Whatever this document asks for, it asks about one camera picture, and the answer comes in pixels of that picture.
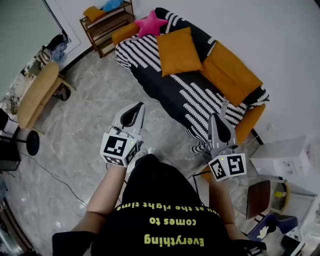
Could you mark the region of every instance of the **black round base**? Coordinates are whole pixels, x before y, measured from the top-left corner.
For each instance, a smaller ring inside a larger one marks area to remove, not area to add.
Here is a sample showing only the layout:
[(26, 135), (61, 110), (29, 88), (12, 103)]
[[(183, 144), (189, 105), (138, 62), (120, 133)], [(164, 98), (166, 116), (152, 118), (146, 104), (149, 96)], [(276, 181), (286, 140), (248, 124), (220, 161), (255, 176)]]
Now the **black round base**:
[(35, 156), (40, 147), (40, 139), (39, 135), (36, 131), (32, 130), (29, 132), (26, 137), (26, 150), (28, 151), (30, 156)]

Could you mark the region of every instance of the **clothes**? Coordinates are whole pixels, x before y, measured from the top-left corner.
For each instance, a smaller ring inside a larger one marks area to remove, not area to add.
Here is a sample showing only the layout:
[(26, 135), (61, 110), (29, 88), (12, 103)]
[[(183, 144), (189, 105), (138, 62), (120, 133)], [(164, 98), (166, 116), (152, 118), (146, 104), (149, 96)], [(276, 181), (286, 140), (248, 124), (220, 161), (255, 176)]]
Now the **clothes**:
[(152, 154), (136, 161), (122, 204), (100, 234), (57, 233), (52, 244), (54, 256), (83, 255), (90, 245), (94, 256), (107, 251), (251, 255), (266, 249), (262, 242), (230, 240), (219, 213), (203, 206), (184, 176)]

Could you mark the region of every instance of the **wooden shelf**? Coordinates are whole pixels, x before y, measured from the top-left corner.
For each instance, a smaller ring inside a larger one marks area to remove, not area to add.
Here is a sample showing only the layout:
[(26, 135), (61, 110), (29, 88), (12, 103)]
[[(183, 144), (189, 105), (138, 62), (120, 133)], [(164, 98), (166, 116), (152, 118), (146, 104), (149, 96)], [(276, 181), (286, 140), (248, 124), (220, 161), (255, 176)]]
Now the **wooden shelf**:
[(104, 19), (103, 21), (99, 22), (97, 25), (91, 27), (88, 29), (88, 32), (90, 33), (90, 35), (95, 38), (103, 33), (105, 33), (106, 31), (111, 30), (113, 27), (117, 26), (117, 24), (122, 23), (124, 21), (127, 21), (129, 19), (132, 19), (133, 16), (126, 12), (126, 11), (122, 11), (119, 12), (107, 19)]
[[(131, 13), (127, 12), (126, 7), (131, 7)], [(84, 17), (80, 19), (80, 23), (93, 48), (102, 58), (115, 48), (111, 39), (112, 32), (134, 20), (132, 0), (129, 0), (124, 1), (119, 8), (106, 12), (94, 22)]]

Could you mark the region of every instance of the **sofa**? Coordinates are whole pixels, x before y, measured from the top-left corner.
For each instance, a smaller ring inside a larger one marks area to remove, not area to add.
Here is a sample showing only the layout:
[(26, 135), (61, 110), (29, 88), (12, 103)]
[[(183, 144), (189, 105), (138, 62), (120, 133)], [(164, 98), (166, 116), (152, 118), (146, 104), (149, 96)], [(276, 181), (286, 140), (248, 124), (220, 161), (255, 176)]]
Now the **sofa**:
[[(159, 19), (168, 20), (160, 32), (167, 34), (186, 27), (203, 62), (215, 47), (216, 40), (210, 35), (164, 9), (156, 8)], [(162, 77), (157, 39), (153, 35), (137, 38), (139, 27), (130, 23), (112, 34), (117, 62), (127, 69), (142, 85), (146, 93), (159, 100), (167, 113), (179, 122), (185, 132), (198, 144), (190, 150), (195, 154), (205, 149), (208, 140), (208, 116), (213, 112), (225, 112), (224, 117), (235, 127), (237, 143), (241, 145), (262, 115), (269, 101), (269, 94), (259, 87), (238, 106), (226, 97), (199, 71), (185, 72)]]

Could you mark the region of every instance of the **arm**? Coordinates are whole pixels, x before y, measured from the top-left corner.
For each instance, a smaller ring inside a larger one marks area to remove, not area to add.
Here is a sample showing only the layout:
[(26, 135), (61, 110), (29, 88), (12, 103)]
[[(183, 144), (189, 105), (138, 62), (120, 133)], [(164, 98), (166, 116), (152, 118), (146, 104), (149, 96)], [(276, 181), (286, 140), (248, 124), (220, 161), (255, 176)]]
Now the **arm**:
[(235, 210), (227, 185), (223, 181), (216, 182), (212, 176), (209, 182), (209, 206), (219, 213), (231, 240), (247, 239), (235, 225)]
[(83, 219), (72, 231), (99, 233), (108, 215), (114, 210), (120, 195), (127, 168), (110, 165), (102, 182), (91, 197)]

